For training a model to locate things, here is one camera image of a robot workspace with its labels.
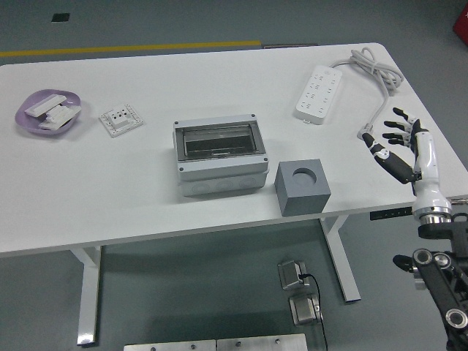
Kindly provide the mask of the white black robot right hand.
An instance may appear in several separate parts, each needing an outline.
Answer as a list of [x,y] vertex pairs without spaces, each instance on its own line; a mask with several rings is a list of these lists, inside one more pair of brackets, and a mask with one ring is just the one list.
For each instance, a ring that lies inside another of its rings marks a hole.
[[416,197],[412,205],[412,215],[421,224],[443,223],[452,221],[452,205],[439,188],[439,168],[434,138],[424,128],[420,119],[395,107],[393,112],[404,121],[385,121],[384,125],[396,128],[398,132],[384,133],[382,136],[391,145],[408,147],[415,155],[413,166],[378,143],[370,133],[370,127],[364,127],[358,133],[374,160],[385,171],[402,184],[411,184]]

